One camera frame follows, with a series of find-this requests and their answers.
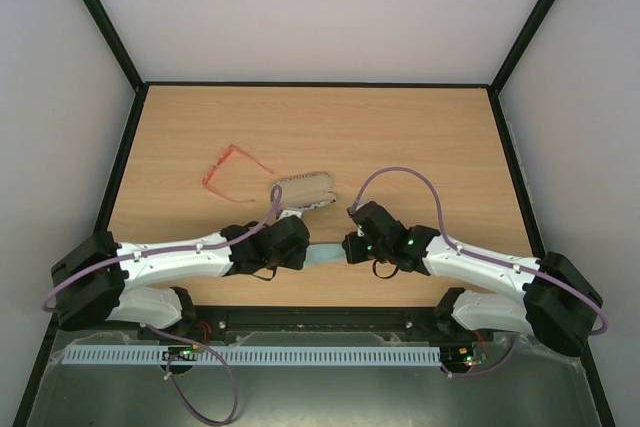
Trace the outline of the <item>light blue cleaning cloth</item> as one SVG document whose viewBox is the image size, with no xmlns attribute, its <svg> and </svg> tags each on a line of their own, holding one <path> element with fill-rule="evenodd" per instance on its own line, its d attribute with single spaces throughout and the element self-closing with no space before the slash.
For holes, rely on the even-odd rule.
<svg viewBox="0 0 640 427">
<path fill-rule="evenodd" d="M 340 243 L 311 244 L 306 249 L 303 266 L 311 267 L 345 260 L 346 254 Z"/>
</svg>

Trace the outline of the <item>flag pattern glasses case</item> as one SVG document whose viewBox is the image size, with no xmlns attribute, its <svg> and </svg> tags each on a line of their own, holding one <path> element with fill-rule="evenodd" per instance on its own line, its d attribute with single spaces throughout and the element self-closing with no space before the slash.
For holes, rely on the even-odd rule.
<svg viewBox="0 0 640 427">
<path fill-rule="evenodd" d="M 280 193 L 277 216 L 285 212 L 302 215 L 304 211 L 326 207 L 337 200 L 333 179 L 326 172 L 311 172 L 280 179 L 273 188 Z"/>
</svg>

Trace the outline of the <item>red sunglasses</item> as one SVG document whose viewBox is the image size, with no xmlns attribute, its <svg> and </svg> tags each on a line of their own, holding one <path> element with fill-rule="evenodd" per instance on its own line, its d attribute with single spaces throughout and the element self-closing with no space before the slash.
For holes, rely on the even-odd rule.
<svg viewBox="0 0 640 427">
<path fill-rule="evenodd" d="M 253 203 L 253 198 L 240 198 L 238 196 L 232 195 L 226 190 L 227 183 L 232 177 L 233 169 L 237 165 L 237 162 L 235 161 L 236 157 L 242 157 L 248 162 L 257 165 L 267 174 L 272 175 L 275 173 L 272 168 L 266 166 L 245 149 L 239 147 L 238 145 L 230 144 L 223 152 L 220 153 L 217 161 L 206 171 L 201 180 L 201 187 L 213 196 L 216 196 L 228 202 L 238 204 Z"/>
</svg>

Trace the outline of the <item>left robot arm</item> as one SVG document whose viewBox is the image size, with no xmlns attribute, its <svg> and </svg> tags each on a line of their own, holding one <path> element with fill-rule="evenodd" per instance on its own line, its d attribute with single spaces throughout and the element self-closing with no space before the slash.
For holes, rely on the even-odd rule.
<svg viewBox="0 0 640 427">
<path fill-rule="evenodd" d="M 230 225 L 186 241 L 136 244 L 115 241 L 109 231 L 90 235 L 51 269 L 54 295 L 47 301 L 63 331 L 116 321 L 158 330 L 193 319 L 188 292 L 157 284 L 206 276 L 254 275 L 279 267 L 300 270 L 310 233 L 296 217 L 273 224 Z"/>
</svg>

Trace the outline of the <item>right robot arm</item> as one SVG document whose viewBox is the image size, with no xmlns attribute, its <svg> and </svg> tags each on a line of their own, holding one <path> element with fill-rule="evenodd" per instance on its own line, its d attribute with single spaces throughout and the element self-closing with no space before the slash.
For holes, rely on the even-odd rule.
<svg viewBox="0 0 640 427">
<path fill-rule="evenodd" d="M 483 290 L 462 289 L 445 301 L 436 314 L 443 336 L 511 331 L 533 336 L 561 355 L 582 355 L 603 300 L 566 256 L 474 249 L 431 227 L 407 228 L 374 201 L 351 208 L 349 216 L 357 229 L 342 243 L 348 263 L 386 263 L 395 271 L 449 277 Z"/>
</svg>

